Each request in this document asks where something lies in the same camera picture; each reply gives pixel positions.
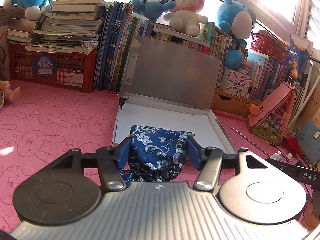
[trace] plush belly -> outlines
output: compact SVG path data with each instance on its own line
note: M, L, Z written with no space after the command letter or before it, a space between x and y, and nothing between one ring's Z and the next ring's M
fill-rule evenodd
M232 33L238 39L247 39L250 36L252 30L252 19L249 13L246 11L239 12L234 18L231 26Z

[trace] red plastic basket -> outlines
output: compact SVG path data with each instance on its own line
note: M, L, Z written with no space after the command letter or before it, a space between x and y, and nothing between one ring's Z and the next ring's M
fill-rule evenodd
M260 33L253 34L251 49L270 56L280 64L283 63L288 54L288 51L278 44L273 38Z
M34 52L9 44L10 77L91 93L97 54Z

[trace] round blue sticker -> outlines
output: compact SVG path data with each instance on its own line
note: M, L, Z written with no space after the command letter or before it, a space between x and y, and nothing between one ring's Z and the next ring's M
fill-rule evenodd
M56 62L48 56L39 56L33 62L33 70L40 77L52 77L57 72Z

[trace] blue fabric bag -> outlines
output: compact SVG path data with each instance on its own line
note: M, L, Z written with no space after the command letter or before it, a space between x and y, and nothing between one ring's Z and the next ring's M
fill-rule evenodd
M188 138L194 134L155 127L131 127L128 165L119 171L124 182L167 182L176 178L188 156Z

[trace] wooden shelf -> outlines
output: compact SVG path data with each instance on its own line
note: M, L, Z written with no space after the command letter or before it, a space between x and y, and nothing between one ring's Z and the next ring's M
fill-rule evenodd
M251 104L259 105L258 102L230 95L221 89L216 88L211 103L211 109L224 111L246 118L250 113L249 106Z

